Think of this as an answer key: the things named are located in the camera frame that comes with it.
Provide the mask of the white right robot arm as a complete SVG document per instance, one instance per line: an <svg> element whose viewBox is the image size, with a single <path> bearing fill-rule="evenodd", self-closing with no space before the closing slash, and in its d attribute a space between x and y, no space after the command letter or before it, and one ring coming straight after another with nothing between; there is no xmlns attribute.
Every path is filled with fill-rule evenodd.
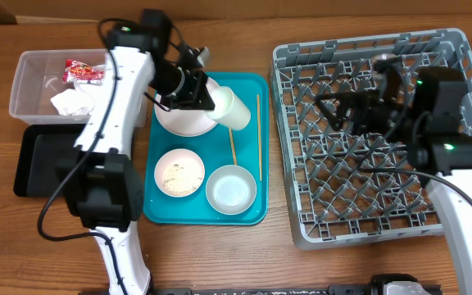
<svg viewBox="0 0 472 295"><path fill-rule="evenodd" d="M335 129L382 134L406 146L410 169L426 189L442 224L459 290L472 294L472 136L462 133L461 104L469 93L462 71L426 66L408 93L399 57L373 66L380 85L361 92L320 94L315 104Z"/></svg>

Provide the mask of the pale green plastic cup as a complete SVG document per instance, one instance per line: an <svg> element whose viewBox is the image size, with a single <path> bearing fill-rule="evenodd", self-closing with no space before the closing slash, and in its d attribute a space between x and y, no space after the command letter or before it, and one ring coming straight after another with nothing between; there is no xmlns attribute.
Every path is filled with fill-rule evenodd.
<svg viewBox="0 0 472 295"><path fill-rule="evenodd" d="M251 112L230 87L221 86L210 93L215 104L206 115L213 121L232 130L244 129L251 119Z"/></svg>

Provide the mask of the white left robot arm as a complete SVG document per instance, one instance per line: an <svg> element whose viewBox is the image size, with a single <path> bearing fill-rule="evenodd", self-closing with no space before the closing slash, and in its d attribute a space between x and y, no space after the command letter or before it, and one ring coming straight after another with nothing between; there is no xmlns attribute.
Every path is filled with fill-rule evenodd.
<svg viewBox="0 0 472 295"><path fill-rule="evenodd" d="M57 163L58 187L41 210L37 230L42 238L63 242L92 237L98 243L109 276L110 294L149 294L152 277L143 260L138 220L143 209L143 181L131 158L134 127L141 102L153 88L164 111L212 111L215 103L202 71L207 48L175 45L177 61L166 60L176 30L168 15L146 9L139 22L112 18L98 34L107 50L95 107L74 146ZM44 218L57 197L81 220L85 232L52 236Z"/></svg>

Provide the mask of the red snack wrapper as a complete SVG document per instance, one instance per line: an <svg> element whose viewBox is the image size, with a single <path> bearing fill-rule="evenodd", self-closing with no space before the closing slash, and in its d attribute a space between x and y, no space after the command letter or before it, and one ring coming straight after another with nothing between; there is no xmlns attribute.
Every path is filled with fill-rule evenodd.
<svg viewBox="0 0 472 295"><path fill-rule="evenodd" d="M62 76L62 82L65 84L101 84L105 78L105 74L105 70L101 70L97 66L90 66L81 61L66 59L65 73Z"/></svg>

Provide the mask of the small pink bowl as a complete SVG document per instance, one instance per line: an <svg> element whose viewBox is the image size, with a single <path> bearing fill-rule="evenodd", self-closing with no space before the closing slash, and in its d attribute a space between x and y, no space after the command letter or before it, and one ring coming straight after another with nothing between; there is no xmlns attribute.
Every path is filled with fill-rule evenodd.
<svg viewBox="0 0 472 295"><path fill-rule="evenodd" d="M195 193L205 178L205 166L195 152L177 148L168 151L156 163L154 180L169 197L187 197Z"/></svg>

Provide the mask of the white paper napkin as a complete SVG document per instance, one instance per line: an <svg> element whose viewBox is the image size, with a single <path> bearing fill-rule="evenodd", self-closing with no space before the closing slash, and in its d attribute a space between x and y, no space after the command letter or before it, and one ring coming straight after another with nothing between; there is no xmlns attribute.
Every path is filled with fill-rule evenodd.
<svg viewBox="0 0 472 295"><path fill-rule="evenodd" d="M96 66L106 72L105 64ZM62 82L69 88L53 96L51 103L61 116L89 116L100 100L103 82L101 84Z"/></svg>

